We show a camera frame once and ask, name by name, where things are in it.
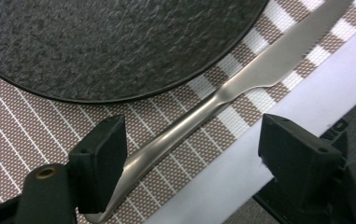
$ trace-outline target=black plate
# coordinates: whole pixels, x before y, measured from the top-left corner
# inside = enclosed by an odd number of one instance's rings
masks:
[[[221,59],[268,0],[0,3],[0,77],[54,100],[148,97]]]

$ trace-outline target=knife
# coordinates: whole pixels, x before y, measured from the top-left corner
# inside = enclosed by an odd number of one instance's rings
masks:
[[[104,213],[86,214],[91,223],[108,220],[128,193],[154,166],[187,136],[216,117],[239,95],[256,87],[271,87],[297,66],[343,16],[352,0],[328,0],[296,24],[283,37],[226,81],[200,104],[133,153]]]

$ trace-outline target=knife blade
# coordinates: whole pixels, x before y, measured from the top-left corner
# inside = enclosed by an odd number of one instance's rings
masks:
[[[177,119],[154,139],[133,153],[107,205],[100,214],[86,214],[91,223],[108,220],[139,180],[159,160],[210,118],[217,116],[245,91],[271,87],[287,76],[343,16],[352,0],[328,0],[283,37],[226,81],[200,104]]]

